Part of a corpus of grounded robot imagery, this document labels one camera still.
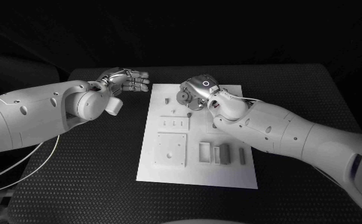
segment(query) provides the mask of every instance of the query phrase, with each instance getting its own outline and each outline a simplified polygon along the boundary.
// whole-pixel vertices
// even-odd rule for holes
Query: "white cylinder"
[[[105,107],[105,112],[108,112],[112,116],[116,116],[121,108],[122,108],[122,101],[115,97],[109,97],[108,105]]]

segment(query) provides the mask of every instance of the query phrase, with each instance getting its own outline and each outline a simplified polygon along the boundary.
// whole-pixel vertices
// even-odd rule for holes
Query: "black table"
[[[360,132],[318,64],[134,69],[150,72],[153,83],[178,84],[207,73],[220,84],[241,84],[245,97],[282,106],[315,123]],[[103,70],[78,69],[69,80],[92,81]],[[255,149],[258,190],[137,182],[150,95],[124,92],[118,116],[103,113],[60,136],[49,162],[17,185],[8,206],[11,223],[131,224],[193,218],[249,223],[362,223],[360,208],[314,168]],[[41,164],[53,145],[54,139],[43,144],[23,176]]]

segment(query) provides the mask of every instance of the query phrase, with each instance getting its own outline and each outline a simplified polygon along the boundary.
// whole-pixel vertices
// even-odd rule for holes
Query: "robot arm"
[[[204,106],[215,126],[262,152],[308,163],[346,190],[362,207],[362,135],[310,122],[279,106],[241,98],[209,75],[186,80],[177,101],[191,110]]]
[[[116,115],[122,91],[147,92],[148,74],[129,69],[105,71],[96,81],[69,81],[0,96],[0,151],[39,144],[95,120],[103,110]]]

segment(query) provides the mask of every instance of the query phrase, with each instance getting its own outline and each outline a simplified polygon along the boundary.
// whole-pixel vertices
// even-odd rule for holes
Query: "robotic hand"
[[[112,68],[96,81],[69,81],[0,96],[0,151],[39,144],[95,120],[116,115],[122,91],[147,92],[147,72]]]
[[[215,126],[262,152],[308,163],[362,207],[362,135],[315,124],[287,109],[230,94],[210,75],[180,84],[177,101],[209,109]]]

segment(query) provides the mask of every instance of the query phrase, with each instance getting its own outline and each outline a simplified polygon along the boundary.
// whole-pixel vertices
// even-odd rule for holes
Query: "white paper sheet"
[[[220,88],[226,88],[232,94],[242,96],[241,85],[220,85]],[[137,181],[258,189],[251,147],[212,128],[212,116],[206,108],[191,111],[177,103],[177,92],[178,84],[153,84]],[[187,113],[191,113],[189,131],[160,129],[160,117],[187,117]],[[158,133],[186,134],[184,166],[154,164]],[[199,142],[210,144],[210,164],[199,162]],[[229,144],[232,161],[229,165],[215,164],[213,147],[223,143]],[[243,148],[245,165],[239,163],[239,148]]]

